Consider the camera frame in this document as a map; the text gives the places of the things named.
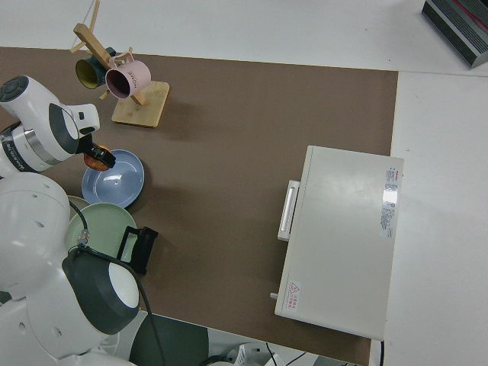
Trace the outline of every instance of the power cord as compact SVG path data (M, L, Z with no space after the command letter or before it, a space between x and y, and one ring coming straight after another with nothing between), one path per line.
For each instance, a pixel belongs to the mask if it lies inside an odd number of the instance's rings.
M383 366L384 361L384 341L381 341L380 366Z
M273 356L273 352L271 352L271 349L269 348L269 344L267 342L266 342L266 348L268 349L269 355L271 356L271 359L273 360L274 366L277 366L275 357ZM302 353L298 357L296 357L293 360L291 360L290 362L288 362L285 366L293 364L298 358L302 358L305 354L306 354L306 352Z
M71 208L73 210L75 210L75 212L78 214L79 218L82 220L82 223L83 223L83 229L85 230L88 230L88 224L86 223L86 219L85 219L85 216L83 215L83 213L79 210L79 208L77 208L77 206L69 201L69 206L71 206Z
M69 205L71 207L73 207L73 210L75 210L75 212L78 214L78 216L82 220L83 231L88 233L88 224L86 223L86 219L85 219L85 216L83 215L83 213L73 204L73 202L70 201ZM146 306L147 315L149 317L149 322L151 323L151 327L152 327L152 330L154 332L154 338L156 339L156 344L158 345L159 354L161 355L161 365L166 366L166 359L164 356L164 351L162 350L162 343L161 343L161 339L159 338L158 329L156 328L156 322L154 321L154 314L151 311L151 306L149 305L149 300L147 298L146 292L144 291L143 284L140 282L139 278L137 277L136 272L126 263L119 261L116 258L110 257L109 255L106 255L104 253L100 253L99 251L94 250L93 248L90 248L89 246L86 245L87 241L88 241L88 237L86 237L85 244L79 243L77 246L72 247L69 250L69 252L71 252L72 250L76 250L78 252L88 253L89 255L93 255L95 257L104 259L105 261L108 261L110 263L114 263L115 265L119 265L120 267L124 267L125 269L127 269L130 272L130 274L132 275L134 280L136 280L137 288L139 289L139 292L140 292L140 294L143 298L143 301L144 301L144 305Z

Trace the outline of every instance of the blue bowl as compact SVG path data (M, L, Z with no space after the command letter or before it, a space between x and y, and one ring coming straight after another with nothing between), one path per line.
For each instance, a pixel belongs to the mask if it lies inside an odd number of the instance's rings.
M143 190L144 167L137 156L127 150L112 150L115 165L105 172L88 168L83 175L83 198L90 204L109 202L125 208Z

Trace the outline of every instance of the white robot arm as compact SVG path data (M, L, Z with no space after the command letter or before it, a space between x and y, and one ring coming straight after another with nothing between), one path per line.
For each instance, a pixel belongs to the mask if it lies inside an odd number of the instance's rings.
M114 166L114 156L92 142L92 133L100 128L93 104L61 104L39 82L22 75L0 88L0 105L19 119L0 133L0 177L43 172L77 153L106 169Z
M51 179L19 173L0 180L1 364L130 365L93 352L125 327L139 305L125 268L66 251L69 202Z

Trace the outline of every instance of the warning label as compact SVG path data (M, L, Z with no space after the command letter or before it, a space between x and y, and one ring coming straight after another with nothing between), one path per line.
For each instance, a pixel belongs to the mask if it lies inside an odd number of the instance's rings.
M290 281L288 283L288 291L286 296L285 309L288 311L297 311L298 299L300 298L300 289L302 285L300 282Z
M384 182L383 207L381 209L380 236L384 238L393 237L395 210L398 204L398 174L395 167L390 167Z

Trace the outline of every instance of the green plate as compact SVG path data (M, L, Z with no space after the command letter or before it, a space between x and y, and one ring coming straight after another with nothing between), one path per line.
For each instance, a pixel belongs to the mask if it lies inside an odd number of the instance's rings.
M91 204L81 210L88 224L90 238L88 245L106 255L116 258L120 242L124 237L125 228L131 226L137 228L136 222L122 207L116 204L98 203ZM78 215L69 221L68 233L66 234L66 248L70 249L77 245L78 236L83 230L82 220ZM130 261L132 248L137 236L129 234L122 253L122 260Z

